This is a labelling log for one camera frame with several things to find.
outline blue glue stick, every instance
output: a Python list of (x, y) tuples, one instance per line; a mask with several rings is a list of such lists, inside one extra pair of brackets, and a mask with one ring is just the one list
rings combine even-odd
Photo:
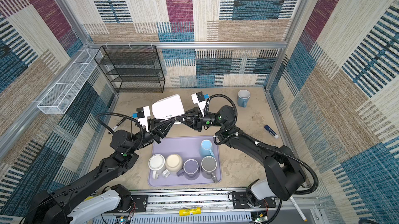
[(275, 137), (276, 139), (278, 138), (277, 133), (275, 133), (275, 132), (272, 130), (271, 127), (269, 127), (268, 125), (265, 125), (265, 129), (266, 129), (270, 134), (272, 134), (273, 137)]

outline light blue mug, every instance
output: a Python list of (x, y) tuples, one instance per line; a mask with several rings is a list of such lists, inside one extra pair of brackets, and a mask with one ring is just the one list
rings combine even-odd
[(248, 92), (247, 90), (239, 90), (238, 91), (238, 99), (237, 99), (237, 104), (238, 106), (241, 107), (247, 107), (247, 102), (249, 100), (249, 97), (251, 97), (251, 93)]
[(201, 142), (201, 147), (199, 147), (199, 154), (201, 155), (201, 157), (215, 157), (215, 154), (212, 151), (212, 142), (210, 140), (205, 139)]

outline beige table surface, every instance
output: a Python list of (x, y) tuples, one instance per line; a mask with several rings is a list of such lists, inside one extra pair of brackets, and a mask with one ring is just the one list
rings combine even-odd
[[(267, 103), (265, 94), (261, 87), (223, 87), (223, 88), (165, 88), (163, 93), (120, 93), (119, 100), (114, 112), (131, 115), (136, 112), (136, 108), (143, 106), (152, 106), (156, 101), (180, 94), (185, 110), (192, 109), (194, 104), (191, 94), (203, 91), (204, 94), (225, 94), (234, 102), (237, 102), (237, 93), (241, 89), (246, 89), (251, 93), (251, 97), (246, 108), (237, 107), (238, 120), (236, 126), (242, 129), (252, 137), (261, 140), (270, 145), (277, 147), (282, 146), (281, 138), (275, 139), (270, 135), (264, 126), (269, 125), (276, 133), (278, 133), (276, 123), (273, 119), (272, 112)], [(223, 105), (230, 105), (229, 102), (221, 97), (213, 98), (209, 111), (217, 112)], [(120, 117), (111, 117), (109, 126), (113, 127), (120, 121)], [(125, 121), (118, 129), (130, 131), (130, 121)], [(219, 127), (210, 127), (202, 132), (183, 125), (174, 125), (167, 137), (187, 137), (199, 135), (214, 135)], [(138, 127), (133, 125), (133, 133), (137, 133)], [(104, 157), (108, 157), (114, 150), (109, 146), (111, 135), (108, 131), (104, 133), (98, 150), (93, 159), (91, 170), (94, 169)], [(229, 148), (226, 145), (219, 146), (220, 163), (222, 165), (222, 180), (218, 183), (205, 185), (190, 186), (173, 186), (173, 187), (151, 187), (148, 185), (148, 160), (152, 155), (152, 145), (140, 149), (136, 152), (140, 157), (136, 164), (124, 175), (108, 182), (106, 186), (122, 184), (129, 190), (135, 189), (162, 189), (162, 188), (224, 188), (224, 187), (247, 187), (257, 178), (265, 179), (266, 174), (263, 166), (247, 156), (243, 152)]]

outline purple tray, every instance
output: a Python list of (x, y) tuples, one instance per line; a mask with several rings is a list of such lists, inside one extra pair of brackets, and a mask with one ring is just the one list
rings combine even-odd
[[(182, 157), (183, 162), (188, 159), (195, 159), (201, 168), (202, 157), (200, 156), (201, 142), (205, 139), (213, 141), (213, 136), (196, 136), (196, 137), (167, 137), (163, 138), (161, 143), (152, 145), (152, 155), (161, 154), (167, 158), (171, 154), (178, 154)], [(220, 181), (222, 179), (222, 171), (220, 170), (219, 147), (212, 145), (212, 151), (215, 154), (217, 161), (216, 178)], [(152, 173), (148, 175), (148, 184), (152, 187), (159, 186), (177, 186), (177, 185), (191, 185), (191, 184), (207, 184), (213, 183), (212, 179), (207, 179), (202, 175), (195, 180), (188, 180), (186, 177), (177, 177), (169, 175), (167, 178), (159, 176), (158, 179), (152, 178)]]

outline cream mug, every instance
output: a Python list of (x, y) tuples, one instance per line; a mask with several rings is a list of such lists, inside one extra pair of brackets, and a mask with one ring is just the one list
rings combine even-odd
[(167, 177), (170, 174), (176, 175), (179, 170), (183, 168), (183, 159), (178, 154), (172, 154), (167, 157), (165, 161), (166, 170), (162, 172), (163, 177)]

